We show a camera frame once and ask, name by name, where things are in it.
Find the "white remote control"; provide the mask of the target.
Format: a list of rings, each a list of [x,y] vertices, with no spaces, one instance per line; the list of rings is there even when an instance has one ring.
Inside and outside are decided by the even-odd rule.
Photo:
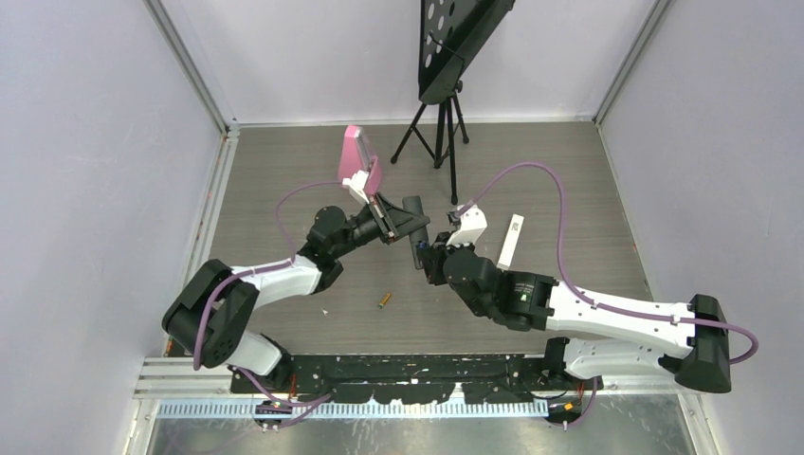
[[[497,261],[497,267],[502,270],[508,270],[513,262],[523,222],[522,215],[513,214],[511,216]]]

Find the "orange battery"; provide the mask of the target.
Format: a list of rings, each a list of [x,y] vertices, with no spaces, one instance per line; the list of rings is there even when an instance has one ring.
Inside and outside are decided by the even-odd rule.
[[[377,307],[378,307],[378,308],[380,308],[380,309],[384,308],[384,307],[387,305],[387,303],[388,303],[388,301],[390,300],[390,298],[392,297],[392,295],[393,295],[392,293],[387,293],[387,294],[386,294],[386,295],[385,295],[385,296],[384,296],[384,297],[381,299],[381,301],[378,303]]]

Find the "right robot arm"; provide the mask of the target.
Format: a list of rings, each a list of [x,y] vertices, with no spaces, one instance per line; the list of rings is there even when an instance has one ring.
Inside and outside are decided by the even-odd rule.
[[[688,303],[634,300],[573,288],[532,272],[502,270],[473,246],[412,244],[428,283],[447,285],[470,312],[513,331],[568,331],[593,340],[548,340],[544,382],[565,389],[602,375],[670,376],[687,389],[732,389],[730,345],[719,301],[697,294]]]

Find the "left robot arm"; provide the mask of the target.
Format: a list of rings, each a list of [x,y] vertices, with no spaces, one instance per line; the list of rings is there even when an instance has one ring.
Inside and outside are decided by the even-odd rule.
[[[252,313],[280,300],[318,294],[343,271],[341,257],[379,240],[413,244],[426,233],[429,217],[419,196],[401,206],[382,194],[354,216],[335,206],[320,209],[306,241],[290,258],[251,267],[218,259],[203,263],[165,313],[161,327],[193,355],[195,369],[228,365],[248,370],[266,391],[282,391],[291,377],[288,355],[275,341],[247,329]]]

